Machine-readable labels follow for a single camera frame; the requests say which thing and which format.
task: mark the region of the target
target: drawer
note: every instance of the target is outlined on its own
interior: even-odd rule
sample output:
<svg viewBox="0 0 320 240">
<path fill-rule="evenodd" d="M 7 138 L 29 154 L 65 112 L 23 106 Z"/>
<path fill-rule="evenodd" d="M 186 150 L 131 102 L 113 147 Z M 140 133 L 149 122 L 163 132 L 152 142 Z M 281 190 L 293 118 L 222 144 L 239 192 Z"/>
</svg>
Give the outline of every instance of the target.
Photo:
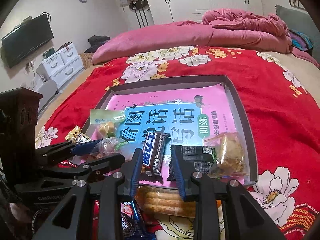
<svg viewBox="0 0 320 240">
<path fill-rule="evenodd" d="M 61 69 L 64 66 L 64 63 L 60 54 L 57 54 L 49 60 L 47 60 L 46 62 L 44 62 L 42 65 L 45 71 L 47 72 L 48 76 L 50 77 L 53 73 Z"/>
<path fill-rule="evenodd" d="M 82 68 L 83 64 L 81 57 L 77 56 L 77 58 L 67 64 L 65 68 L 55 72 L 50 79 L 54 80 L 57 83 L 58 88 L 60 88 Z"/>
<path fill-rule="evenodd" d="M 67 50 L 67 48 L 64 48 L 59 53 L 61 55 L 62 61 L 65 64 L 69 63 L 70 61 L 78 57 L 78 52 L 75 46 L 73 45 L 73 43 L 68 45 L 68 48 L 69 48 L 69 51 Z"/>
</svg>

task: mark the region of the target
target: folded pink quilt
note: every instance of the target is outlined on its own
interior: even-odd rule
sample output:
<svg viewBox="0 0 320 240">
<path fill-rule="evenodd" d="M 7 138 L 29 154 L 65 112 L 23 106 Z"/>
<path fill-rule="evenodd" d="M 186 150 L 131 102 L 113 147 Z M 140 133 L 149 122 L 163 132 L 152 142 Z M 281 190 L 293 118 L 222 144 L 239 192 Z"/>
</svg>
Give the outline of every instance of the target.
<svg viewBox="0 0 320 240">
<path fill-rule="evenodd" d="M 286 24 L 237 9 L 208 11 L 203 24 L 184 21 L 128 31 L 112 38 L 92 57 L 92 63 L 177 46 L 239 47 L 289 53 L 292 44 Z"/>
</svg>

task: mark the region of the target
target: drawer handle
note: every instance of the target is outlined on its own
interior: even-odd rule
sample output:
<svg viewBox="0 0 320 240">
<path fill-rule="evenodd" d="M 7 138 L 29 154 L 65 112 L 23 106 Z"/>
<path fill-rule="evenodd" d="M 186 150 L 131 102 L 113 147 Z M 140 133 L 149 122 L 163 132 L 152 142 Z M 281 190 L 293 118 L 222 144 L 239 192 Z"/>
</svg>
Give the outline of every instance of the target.
<svg viewBox="0 0 320 240">
<path fill-rule="evenodd" d="M 56 64 L 51 66 L 50 68 L 55 68 L 57 65 L 58 65 L 58 62 L 56 62 Z"/>
<path fill-rule="evenodd" d="M 69 76 L 69 75 L 72 74 L 72 72 L 73 72 L 73 67 L 70 69 L 70 72 L 67 71 L 65 74 L 66 74 L 67 76 Z"/>
</svg>

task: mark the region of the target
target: beige bed sheet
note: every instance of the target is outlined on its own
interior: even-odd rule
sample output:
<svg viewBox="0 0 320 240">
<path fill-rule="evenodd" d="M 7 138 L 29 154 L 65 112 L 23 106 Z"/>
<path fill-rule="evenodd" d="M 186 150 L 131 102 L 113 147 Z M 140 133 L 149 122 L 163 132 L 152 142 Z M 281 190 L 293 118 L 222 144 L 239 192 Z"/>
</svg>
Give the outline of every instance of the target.
<svg viewBox="0 0 320 240">
<path fill-rule="evenodd" d="M 271 54 L 272 56 L 279 59 L 281 64 L 286 66 L 295 75 L 295 77 L 301 82 L 304 88 L 313 96 L 318 106 L 320 106 L 320 70 L 317 69 L 315 65 L 306 60 L 296 58 L 292 54 L 281 54 L 272 51 L 265 51 L 265 53 Z M 68 87 L 66 87 L 63 93 L 49 105 L 49 107 L 39 119 L 38 125 L 36 126 L 35 130 L 36 135 L 49 120 L 57 107 L 87 79 L 87 77 L 95 68 L 102 66 L 103 65 L 90 66 L 88 69 L 82 72 L 73 82 L 71 82 Z"/>
</svg>

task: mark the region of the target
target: black flat screen tv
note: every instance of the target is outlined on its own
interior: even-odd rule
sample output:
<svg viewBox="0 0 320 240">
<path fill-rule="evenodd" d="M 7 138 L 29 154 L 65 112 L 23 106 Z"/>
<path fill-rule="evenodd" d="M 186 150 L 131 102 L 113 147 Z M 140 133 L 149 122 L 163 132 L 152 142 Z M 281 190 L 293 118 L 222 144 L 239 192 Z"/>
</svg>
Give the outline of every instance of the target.
<svg viewBox="0 0 320 240">
<path fill-rule="evenodd" d="M 8 67 L 17 65 L 53 38 L 46 14 L 27 21 L 2 38 L 3 56 Z"/>
</svg>

